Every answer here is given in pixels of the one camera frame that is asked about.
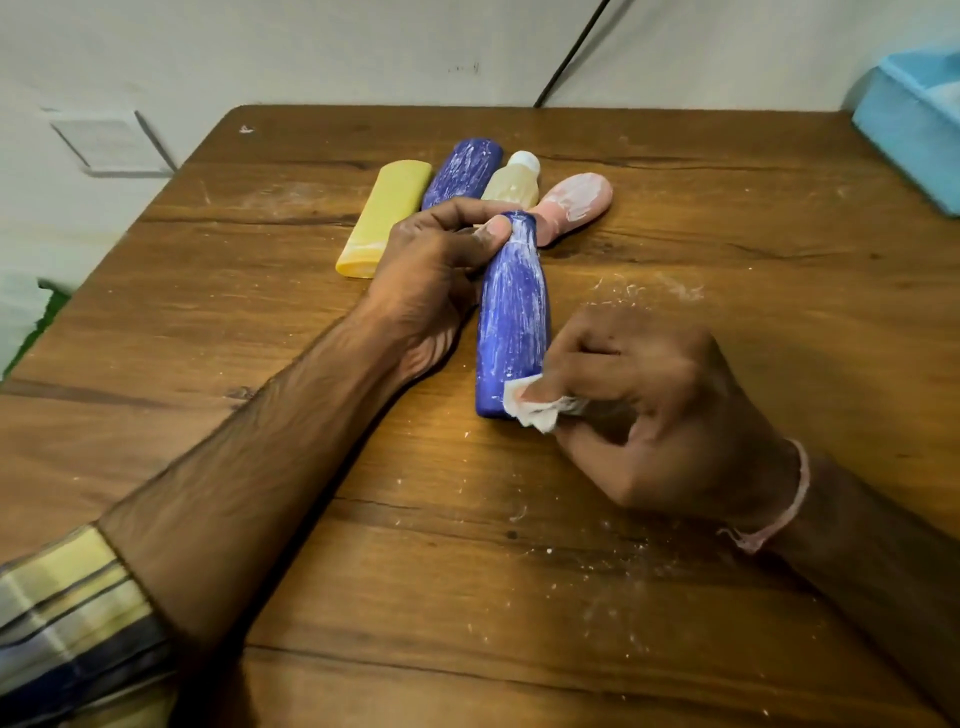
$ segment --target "hand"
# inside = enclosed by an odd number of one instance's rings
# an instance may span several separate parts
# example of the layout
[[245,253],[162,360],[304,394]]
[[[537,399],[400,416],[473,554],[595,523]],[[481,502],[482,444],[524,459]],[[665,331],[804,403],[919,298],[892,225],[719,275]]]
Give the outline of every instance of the hand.
[[478,301],[468,274],[510,237],[510,221],[498,213],[518,207],[457,197],[394,225],[366,303],[401,340],[402,381],[426,373],[450,350]]
[[747,399],[710,333],[632,307],[581,309],[557,335],[529,401],[622,401],[636,412],[616,445],[585,420],[557,440],[620,505],[725,521],[751,532],[796,494],[799,459]]

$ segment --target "sleeve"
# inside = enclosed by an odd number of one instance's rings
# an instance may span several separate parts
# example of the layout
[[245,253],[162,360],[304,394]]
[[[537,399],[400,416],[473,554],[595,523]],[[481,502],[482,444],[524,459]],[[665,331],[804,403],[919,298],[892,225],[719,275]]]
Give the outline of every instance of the sleeve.
[[143,717],[144,696],[169,715],[173,658],[162,620],[94,526],[0,567],[0,726],[127,724],[89,718]]

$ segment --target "blue container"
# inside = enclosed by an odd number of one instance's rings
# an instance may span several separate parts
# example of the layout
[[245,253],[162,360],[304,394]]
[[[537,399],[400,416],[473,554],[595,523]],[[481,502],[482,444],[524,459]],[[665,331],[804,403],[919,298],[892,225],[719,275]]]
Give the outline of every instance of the blue container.
[[537,218],[507,212],[514,231],[483,278],[477,325],[475,405],[480,417],[506,417],[503,383],[538,375],[550,345],[550,302],[537,255]]
[[947,215],[960,215],[960,53],[887,56],[853,123]]
[[501,159],[503,149],[492,139],[476,137],[458,142],[423,193],[420,209],[439,205],[451,197],[479,198]]

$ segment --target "white wall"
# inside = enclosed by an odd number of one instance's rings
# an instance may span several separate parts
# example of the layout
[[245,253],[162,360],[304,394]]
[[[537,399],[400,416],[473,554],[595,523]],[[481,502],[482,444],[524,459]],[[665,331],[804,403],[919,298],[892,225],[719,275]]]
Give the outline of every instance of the white wall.
[[[0,0],[0,269],[79,284],[162,185],[87,178],[41,109],[139,109],[182,162],[251,102],[526,106],[594,5]],[[614,0],[596,38],[551,104],[837,109],[960,0]]]

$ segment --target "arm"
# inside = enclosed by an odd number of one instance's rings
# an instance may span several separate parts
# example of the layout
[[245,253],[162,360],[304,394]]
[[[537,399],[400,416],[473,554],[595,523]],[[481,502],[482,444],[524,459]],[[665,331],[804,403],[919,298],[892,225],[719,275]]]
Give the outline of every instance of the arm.
[[182,666],[196,668],[226,635],[377,412],[445,356],[476,302],[465,271],[509,237],[509,221],[493,216],[510,207],[452,200],[397,224],[344,321],[100,519],[172,625]]
[[[798,491],[799,458],[737,384],[702,328],[589,306],[558,334],[523,397],[621,400],[624,444],[586,421],[555,430],[570,459],[621,505],[773,523]],[[960,723],[960,543],[815,457],[797,517],[766,548],[858,624]]]
[[826,458],[769,549],[960,723],[960,543]]

